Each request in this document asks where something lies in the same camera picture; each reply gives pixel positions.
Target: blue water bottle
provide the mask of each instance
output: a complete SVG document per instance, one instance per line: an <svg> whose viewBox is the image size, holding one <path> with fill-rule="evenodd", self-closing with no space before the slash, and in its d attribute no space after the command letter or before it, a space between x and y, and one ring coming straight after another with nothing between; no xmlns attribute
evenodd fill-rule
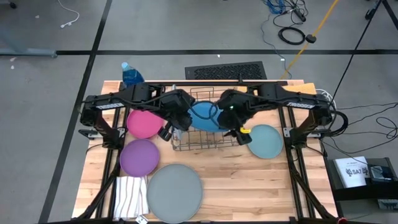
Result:
<svg viewBox="0 0 398 224"><path fill-rule="evenodd" d="M135 68L131 67L127 62L122 63L123 83L126 87L144 82L144 78Z"/></svg>

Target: wire basket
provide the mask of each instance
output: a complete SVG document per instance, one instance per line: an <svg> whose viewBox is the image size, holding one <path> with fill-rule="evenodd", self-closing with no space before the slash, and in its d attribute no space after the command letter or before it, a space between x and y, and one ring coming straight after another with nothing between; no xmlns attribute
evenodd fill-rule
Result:
<svg viewBox="0 0 398 224"><path fill-rule="evenodd" d="M210 100L217 101L221 94L225 91L215 90L214 87L197 87L191 88L189 94L197 101ZM173 129L173 137L171 140L173 149L175 151L190 151L200 149L218 149L221 147L238 146L235 138L232 136L224 136L226 132L211 133L202 131L194 127L189 127L188 131L182 131L181 135L177 136Z"/></svg>

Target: wooden tabletop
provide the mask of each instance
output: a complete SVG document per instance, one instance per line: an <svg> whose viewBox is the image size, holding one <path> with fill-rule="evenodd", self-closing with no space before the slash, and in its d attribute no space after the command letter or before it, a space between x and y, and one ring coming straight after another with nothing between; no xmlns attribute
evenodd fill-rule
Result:
<svg viewBox="0 0 398 224"><path fill-rule="evenodd" d="M288 85L301 85L302 80L288 80ZM101 94L117 92L119 81L105 81ZM189 92L198 86L183 86ZM215 90L235 88L241 91L245 87L212 86ZM105 120L111 125L114 110L103 111ZM297 125L308 116L308 110L294 109ZM268 124L282 132L277 110L262 111L250 119L245 128L257 124ZM126 144L134 140L126 135ZM287 221L296 217L296 209L285 148L274 159L260 159L254 156L247 146L232 146L219 149L200 149L193 151L174 151L170 142L154 136L151 139L160 150L160 163L157 169L174 162L194 168L202 179L204 199L198 213L191 221ZM308 146L320 150L317 139L308 139ZM90 141L89 147L101 143ZM101 179L107 149L100 146L92 148L86 156L79 190L72 217L79 216L94 199L101 187ZM113 163L117 152L113 152ZM303 149L309 186L319 201L332 214L337 216L335 202L326 173L323 157L309 149ZM308 210L304 194L299 188L305 217ZM110 198L110 189L105 196L103 214L106 216ZM153 214L146 215L149 220L158 221Z"/></svg>

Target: white towel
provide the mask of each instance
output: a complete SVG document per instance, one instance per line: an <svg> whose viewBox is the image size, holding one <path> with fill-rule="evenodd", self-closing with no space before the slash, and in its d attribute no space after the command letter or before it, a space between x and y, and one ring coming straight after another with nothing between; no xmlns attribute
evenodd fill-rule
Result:
<svg viewBox="0 0 398 224"><path fill-rule="evenodd" d="M117 177L114 218L128 220L149 213L146 177Z"/></svg>

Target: concrete floor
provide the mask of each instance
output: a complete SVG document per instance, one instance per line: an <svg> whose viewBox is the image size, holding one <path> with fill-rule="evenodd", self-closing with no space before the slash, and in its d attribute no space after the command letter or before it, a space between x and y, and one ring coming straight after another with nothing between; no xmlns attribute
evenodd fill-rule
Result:
<svg viewBox="0 0 398 224"><path fill-rule="evenodd" d="M59 25L74 19L57 1L16 1L19 8L0 6L0 21L29 47L56 50L91 50L106 0L63 0L77 10L80 19L70 27ZM332 0L307 0L310 11L301 29L315 30ZM398 2L389 1L398 14ZM310 49L354 49L366 25L368 1L340 1ZM114 0L100 50L270 49L261 40L259 27L268 16L260 0ZM289 23L290 18L280 18ZM268 22L266 39L278 49L300 49L276 36ZM398 30L384 7L376 13L360 49L398 49ZM284 55L291 61L294 55ZM0 223L36 223L49 188L77 92L88 61L87 55L46 57L0 57ZM147 80L184 79L184 67L263 61L268 79L283 74L276 55L163 55L110 56L95 59L86 95L98 94L104 80L120 80L120 63L135 66ZM333 92L349 55L303 55L291 70L294 79L314 82ZM337 94L338 108L397 101L398 55L355 55ZM345 111L351 121L381 110L380 107ZM382 114L393 121L396 109ZM376 117L350 126L347 132L378 130ZM68 220L75 203L88 141L77 134L71 142L50 221ZM356 151L385 141L373 134L336 138L346 151ZM398 170L397 141L355 156L390 157ZM330 159L345 157L328 149ZM395 213L381 212L371 202L343 203L346 217L372 213L358 220L393 223Z"/></svg>

